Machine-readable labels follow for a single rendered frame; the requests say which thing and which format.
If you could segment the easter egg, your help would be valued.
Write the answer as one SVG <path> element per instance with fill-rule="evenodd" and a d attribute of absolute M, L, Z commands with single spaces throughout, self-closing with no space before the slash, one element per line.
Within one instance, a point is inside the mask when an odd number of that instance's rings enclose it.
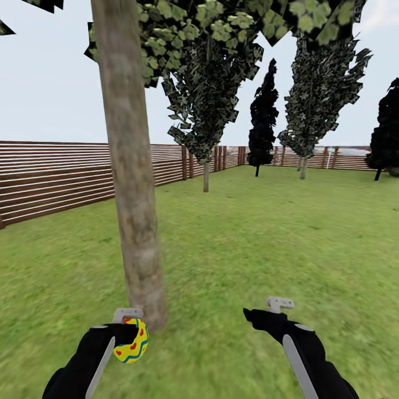
<path fill-rule="evenodd" d="M 141 319 L 124 319 L 124 324 L 136 324 L 139 332 L 132 344 L 120 344 L 113 349 L 113 354 L 123 364 L 131 364 L 137 361 L 145 352 L 149 333 Z"/>

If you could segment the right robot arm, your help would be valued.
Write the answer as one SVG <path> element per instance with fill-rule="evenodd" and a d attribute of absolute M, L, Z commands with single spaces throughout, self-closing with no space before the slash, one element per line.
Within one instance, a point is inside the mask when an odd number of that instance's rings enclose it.
<path fill-rule="evenodd" d="M 289 298 L 270 296 L 266 304 L 266 310 L 244 308 L 246 320 L 282 344 L 305 399 L 360 399 L 333 363 L 325 361 L 325 349 L 316 332 L 287 320 L 280 312 L 280 308 L 293 309 L 294 303 Z"/>

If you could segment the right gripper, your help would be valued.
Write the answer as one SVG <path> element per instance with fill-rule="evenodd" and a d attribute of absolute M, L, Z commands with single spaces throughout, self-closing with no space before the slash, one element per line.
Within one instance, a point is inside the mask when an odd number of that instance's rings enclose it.
<path fill-rule="evenodd" d="M 263 330 L 274 336 L 274 323 L 279 319 L 287 320 L 288 317 L 284 313 L 272 313 L 265 310 L 253 309 L 249 310 L 243 309 L 244 315 L 248 322 L 252 323 L 252 327 L 256 330 Z"/>

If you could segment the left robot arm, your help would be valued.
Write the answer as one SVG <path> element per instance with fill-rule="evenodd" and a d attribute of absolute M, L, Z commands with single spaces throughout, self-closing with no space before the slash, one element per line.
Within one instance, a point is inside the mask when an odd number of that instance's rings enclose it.
<path fill-rule="evenodd" d="M 132 344 L 139 328 L 124 319 L 141 319 L 138 308 L 118 308 L 112 324 L 92 326 L 81 339 L 76 354 L 47 384 L 42 399 L 91 399 L 113 349 Z"/>

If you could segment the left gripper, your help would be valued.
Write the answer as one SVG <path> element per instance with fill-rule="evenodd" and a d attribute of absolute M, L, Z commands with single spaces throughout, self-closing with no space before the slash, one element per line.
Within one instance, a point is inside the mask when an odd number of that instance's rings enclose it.
<path fill-rule="evenodd" d="M 113 325 L 119 331 L 119 341 L 116 346 L 120 344 L 132 344 L 134 342 L 134 338 L 137 337 L 139 332 L 139 328 L 136 327 L 136 324 L 105 324 L 105 325 Z"/>

